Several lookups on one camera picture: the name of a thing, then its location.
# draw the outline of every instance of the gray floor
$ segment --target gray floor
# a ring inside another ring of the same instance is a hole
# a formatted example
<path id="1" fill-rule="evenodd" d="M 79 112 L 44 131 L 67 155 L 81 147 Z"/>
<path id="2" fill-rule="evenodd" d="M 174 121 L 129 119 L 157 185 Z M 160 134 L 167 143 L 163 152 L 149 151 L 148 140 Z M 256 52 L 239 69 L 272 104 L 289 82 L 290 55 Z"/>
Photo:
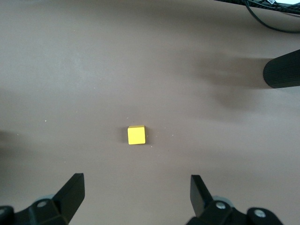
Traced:
<path id="1" fill-rule="evenodd" d="M 300 224 L 300 88 L 262 77 L 299 48 L 213 0 L 2 0 L 0 205 L 21 210 L 83 172 L 71 224 L 183 225 L 200 174 L 242 212 Z M 130 125 L 146 145 L 127 144 Z"/>

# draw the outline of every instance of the wire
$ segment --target wire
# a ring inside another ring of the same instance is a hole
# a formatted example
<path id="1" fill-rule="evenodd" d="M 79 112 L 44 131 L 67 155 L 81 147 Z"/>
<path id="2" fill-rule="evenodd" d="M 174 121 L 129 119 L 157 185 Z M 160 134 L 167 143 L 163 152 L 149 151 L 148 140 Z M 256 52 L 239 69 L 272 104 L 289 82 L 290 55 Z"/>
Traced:
<path id="1" fill-rule="evenodd" d="M 248 9 L 249 13 L 260 23 L 262 24 L 263 26 L 271 29 L 271 30 L 275 30 L 275 31 L 279 31 L 279 32 L 282 32 L 282 33 L 288 33 L 288 34 L 300 34 L 300 30 L 297 30 L 297 31 L 292 31 L 292 30 L 282 30 L 282 29 L 278 29 L 278 28 L 275 28 L 275 27 L 272 27 L 272 26 L 269 26 L 268 24 L 266 24 L 264 21 L 262 21 L 253 11 L 252 9 L 250 8 L 250 5 L 249 5 L 249 2 L 252 2 L 252 3 L 255 3 L 257 4 L 256 2 L 253 2 L 251 0 L 241 0 L 245 5 L 246 5 L 246 8 Z"/>

